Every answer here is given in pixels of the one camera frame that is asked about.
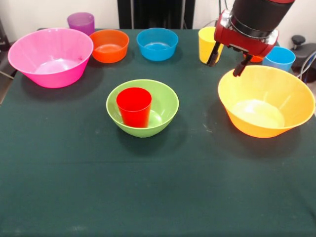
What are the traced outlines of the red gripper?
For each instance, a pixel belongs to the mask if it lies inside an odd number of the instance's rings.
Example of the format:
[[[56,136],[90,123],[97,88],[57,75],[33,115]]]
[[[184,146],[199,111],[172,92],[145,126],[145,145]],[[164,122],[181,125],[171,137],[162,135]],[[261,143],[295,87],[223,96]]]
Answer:
[[[279,30],[274,29],[265,38],[254,38],[242,33],[233,24],[233,16],[231,11],[223,10],[216,24],[214,39],[215,43],[207,60],[207,65],[213,67],[219,61],[223,50],[223,45],[231,47],[236,51],[242,51],[245,55],[234,69],[233,76],[239,77],[252,56],[265,57],[276,45]]]

